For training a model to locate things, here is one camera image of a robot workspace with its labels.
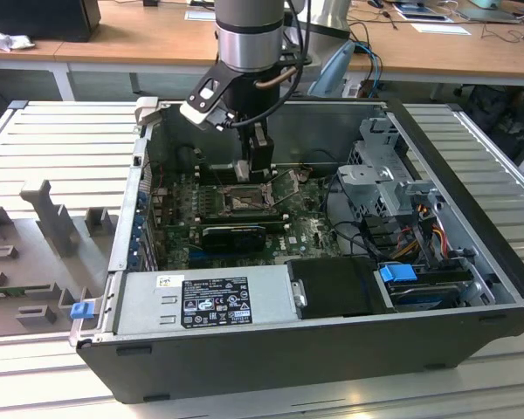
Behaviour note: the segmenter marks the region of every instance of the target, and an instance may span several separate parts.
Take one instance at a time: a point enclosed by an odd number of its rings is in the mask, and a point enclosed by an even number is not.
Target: motherboard chip
[[[232,188],[224,193],[225,205],[232,211],[263,210],[264,197],[260,188]]]

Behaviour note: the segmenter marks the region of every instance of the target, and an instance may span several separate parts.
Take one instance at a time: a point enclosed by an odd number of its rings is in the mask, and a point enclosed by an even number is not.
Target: metal frame
[[[205,74],[210,67],[207,65],[144,65],[125,63],[86,63],[68,61],[28,61],[24,59],[0,59],[0,69],[7,70],[40,70],[54,75],[62,100],[75,100],[73,72],[125,72],[153,74]],[[348,72],[348,83],[358,84],[365,79],[367,72]],[[443,75],[409,72],[384,72],[381,76],[385,81],[410,81],[420,83],[455,83],[473,85],[506,85],[524,86],[524,79],[499,76],[476,76],[473,74]],[[139,91],[139,83],[133,83],[133,91]]]

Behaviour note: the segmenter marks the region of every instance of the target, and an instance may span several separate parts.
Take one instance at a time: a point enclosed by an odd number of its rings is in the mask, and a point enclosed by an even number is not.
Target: black computer case
[[[99,25],[97,0],[1,0],[0,32],[86,42]]]

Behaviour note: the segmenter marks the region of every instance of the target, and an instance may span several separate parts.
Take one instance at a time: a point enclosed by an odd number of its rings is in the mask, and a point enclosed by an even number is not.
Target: paper
[[[11,50],[23,50],[35,46],[25,35],[6,35],[0,33],[0,50],[10,52]]]
[[[212,22],[216,20],[216,12],[187,10],[186,13],[184,13],[184,20],[203,20]]]
[[[422,33],[443,33],[447,35],[472,35],[462,26],[449,26],[446,24],[411,24]]]

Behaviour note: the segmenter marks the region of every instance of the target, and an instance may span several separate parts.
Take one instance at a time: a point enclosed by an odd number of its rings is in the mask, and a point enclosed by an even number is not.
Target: motherboard
[[[284,264],[341,255],[322,212],[326,185],[301,168],[261,184],[225,172],[180,174],[159,193],[160,266],[167,270]]]

